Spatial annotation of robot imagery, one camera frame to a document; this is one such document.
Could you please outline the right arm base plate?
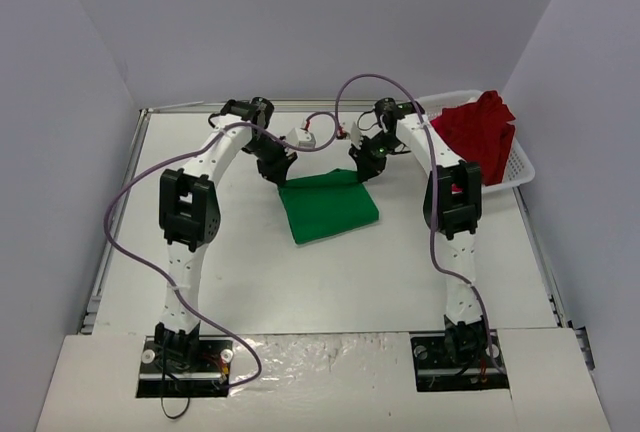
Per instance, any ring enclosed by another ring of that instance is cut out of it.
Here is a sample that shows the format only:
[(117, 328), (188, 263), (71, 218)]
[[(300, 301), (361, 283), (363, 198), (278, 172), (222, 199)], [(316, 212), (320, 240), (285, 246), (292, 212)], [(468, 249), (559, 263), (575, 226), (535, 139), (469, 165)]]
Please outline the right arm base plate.
[(509, 378), (498, 335), (491, 348), (456, 362), (445, 348), (443, 332), (410, 335), (416, 390), (420, 393), (508, 390)]

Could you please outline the green t shirt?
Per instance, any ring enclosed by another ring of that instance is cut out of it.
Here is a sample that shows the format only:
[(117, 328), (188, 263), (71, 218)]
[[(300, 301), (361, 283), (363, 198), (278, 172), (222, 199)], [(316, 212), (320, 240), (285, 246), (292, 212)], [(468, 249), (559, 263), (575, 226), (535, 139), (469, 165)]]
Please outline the green t shirt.
[(380, 212), (353, 170), (288, 180), (278, 194), (297, 245), (306, 245), (369, 226)]

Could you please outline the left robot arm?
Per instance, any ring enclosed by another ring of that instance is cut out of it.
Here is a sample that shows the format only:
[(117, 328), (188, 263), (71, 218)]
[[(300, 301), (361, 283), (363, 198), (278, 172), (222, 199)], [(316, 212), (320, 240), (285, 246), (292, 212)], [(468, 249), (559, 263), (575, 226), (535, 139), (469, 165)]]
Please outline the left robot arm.
[(266, 98), (231, 99), (210, 117), (213, 133), (204, 150), (177, 169), (167, 168), (159, 181), (159, 225), (168, 246), (164, 308), (154, 342), (179, 370), (195, 367), (201, 358), (198, 307), (205, 254), (221, 225), (217, 187), (231, 162), (244, 152), (256, 158), (261, 177), (282, 185), (297, 154), (266, 135), (274, 105)]

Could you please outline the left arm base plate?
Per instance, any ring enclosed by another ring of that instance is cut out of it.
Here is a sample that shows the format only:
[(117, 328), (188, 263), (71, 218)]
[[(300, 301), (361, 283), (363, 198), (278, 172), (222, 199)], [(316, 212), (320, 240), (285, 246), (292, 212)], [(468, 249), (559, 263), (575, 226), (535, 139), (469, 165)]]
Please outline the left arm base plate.
[(137, 398), (215, 398), (228, 395), (232, 341), (204, 337), (190, 364), (173, 356), (162, 356), (152, 338), (144, 342), (141, 354)]

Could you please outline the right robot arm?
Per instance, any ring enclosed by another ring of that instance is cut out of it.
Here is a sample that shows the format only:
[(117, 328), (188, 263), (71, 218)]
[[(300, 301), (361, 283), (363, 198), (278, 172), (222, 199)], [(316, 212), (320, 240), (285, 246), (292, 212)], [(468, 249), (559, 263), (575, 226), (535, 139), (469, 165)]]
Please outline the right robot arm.
[(482, 215), (482, 173), (454, 152), (411, 102), (383, 98), (373, 106), (379, 131), (365, 135), (355, 124), (349, 156), (359, 182), (379, 176), (387, 158), (405, 147), (428, 174), (423, 216), (434, 268), (445, 276), (443, 350), (465, 365), (486, 347), (485, 314), (475, 293), (475, 234)]

